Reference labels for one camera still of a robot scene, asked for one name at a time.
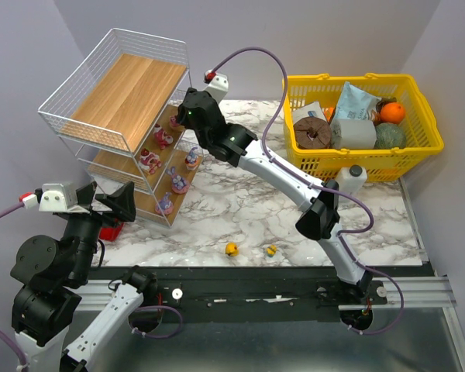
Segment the pink strawberry donut toy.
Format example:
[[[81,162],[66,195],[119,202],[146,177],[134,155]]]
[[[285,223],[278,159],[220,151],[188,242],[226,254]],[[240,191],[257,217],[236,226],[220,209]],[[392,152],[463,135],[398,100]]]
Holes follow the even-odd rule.
[[[177,130],[179,127],[180,127],[180,124],[179,122],[177,121],[177,116],[173,115],[170,117],[169,119],[169,126],[173,129],[173,130]]]

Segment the purple bunny pink donut toy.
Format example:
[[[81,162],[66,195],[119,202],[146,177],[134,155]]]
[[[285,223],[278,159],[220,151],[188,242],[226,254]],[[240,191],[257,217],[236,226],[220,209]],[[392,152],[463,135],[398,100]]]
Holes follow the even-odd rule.
[[[161,200],[155,205],[155,212],[158,215],[167,216],[174,210],[174,203],[171,201],[171,192],[166,192]]]

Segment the pink strawberry figure toy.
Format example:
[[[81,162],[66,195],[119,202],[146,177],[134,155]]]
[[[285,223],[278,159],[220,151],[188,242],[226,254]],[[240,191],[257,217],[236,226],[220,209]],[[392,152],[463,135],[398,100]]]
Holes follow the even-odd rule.
[[[161,150],[165,150],[174,142],[173,136],[159,124],[156,124],[153,128],[153,138]]]

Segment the red strawberry cake toy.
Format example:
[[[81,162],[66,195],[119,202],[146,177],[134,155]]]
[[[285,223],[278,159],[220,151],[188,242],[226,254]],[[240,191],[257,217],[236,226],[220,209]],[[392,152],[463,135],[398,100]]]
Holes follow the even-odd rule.
[[[157,170],[162,167],[160,157],[147,148],[141,150],[138,164],[139,167],[148,174],[155,174]]]

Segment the purple figure orange donut toy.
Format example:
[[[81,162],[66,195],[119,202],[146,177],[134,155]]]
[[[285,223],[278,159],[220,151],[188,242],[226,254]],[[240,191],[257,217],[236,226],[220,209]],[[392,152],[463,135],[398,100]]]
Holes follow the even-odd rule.
[[[198,147],[192,147],[185,157],[185,166],[189,171],[195,170],[199,165]]]

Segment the yellow duck toy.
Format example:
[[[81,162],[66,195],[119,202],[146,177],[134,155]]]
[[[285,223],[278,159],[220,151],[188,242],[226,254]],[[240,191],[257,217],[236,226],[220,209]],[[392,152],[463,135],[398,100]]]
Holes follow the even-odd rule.
[[[225,254],[228,257],[235,257],[239,254],[239,248],[235,243],[227,243],[225,248]]]

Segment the yellow minion toy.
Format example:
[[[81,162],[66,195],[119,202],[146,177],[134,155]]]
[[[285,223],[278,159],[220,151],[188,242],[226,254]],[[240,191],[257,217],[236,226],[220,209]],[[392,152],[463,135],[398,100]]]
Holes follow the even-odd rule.
[[[266,248],[266,254],[269,257],[273,257],[277,252],[277,247],[275,245],[269,245],[268,248]]]

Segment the yellow plastic basket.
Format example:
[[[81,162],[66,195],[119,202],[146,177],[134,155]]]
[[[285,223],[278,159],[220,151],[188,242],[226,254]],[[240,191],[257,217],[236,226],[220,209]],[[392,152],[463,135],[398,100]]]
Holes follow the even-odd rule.
[[[404,110],[399,128],[405,134],[403,147],[378,149],[377,134],[370,120],[340,119],[329,129],[329,145],[316,149],[318,135],[309,126],[296,129],[296,110],[317,102],[324,112],[334,112],[345,83],[378,98],[394,98]],[[328,74],[291,75],[284,101],[284,139],[288,160],[306,173],[328,180],[343,167],[366,169],[369,182],[395,181],[427,157],[444,148],[436,118],[415,79],[408,74],[372,74],[332,77]]]

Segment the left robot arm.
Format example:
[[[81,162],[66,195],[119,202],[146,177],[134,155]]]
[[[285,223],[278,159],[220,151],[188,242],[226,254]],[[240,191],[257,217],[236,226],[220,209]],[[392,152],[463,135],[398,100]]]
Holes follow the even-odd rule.
[[[10,275],[22,283],[12,306],[20,357],[19,371],[88,371],[102,348],[145,300],[155,298],[155,274],[138,266],[128,269],[105,308],[75,341],[64,340],[88,283],[102,228],[136,218],[134,183],[126,182],[110,195],[97,193],[92,181],[82,188],[72,183],[44,184],[23,201],[37,202],[41,212],[66,220],[61,239],[37,235],[19,248]]]

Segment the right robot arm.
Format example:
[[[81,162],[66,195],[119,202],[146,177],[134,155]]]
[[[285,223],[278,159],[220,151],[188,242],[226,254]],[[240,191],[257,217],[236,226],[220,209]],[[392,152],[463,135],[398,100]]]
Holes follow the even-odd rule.
[[[264,146],[255,133],[227,123],[207,92],[189,88],[178,107],[177,121],[194,131],[199,145],[216,160],[255,174],[290,198],[301,211],[295,228],[317,241],[336,269],[343,292],[363,298],[372,273],[358,262],[339,224],[339,186],[306,174]]]

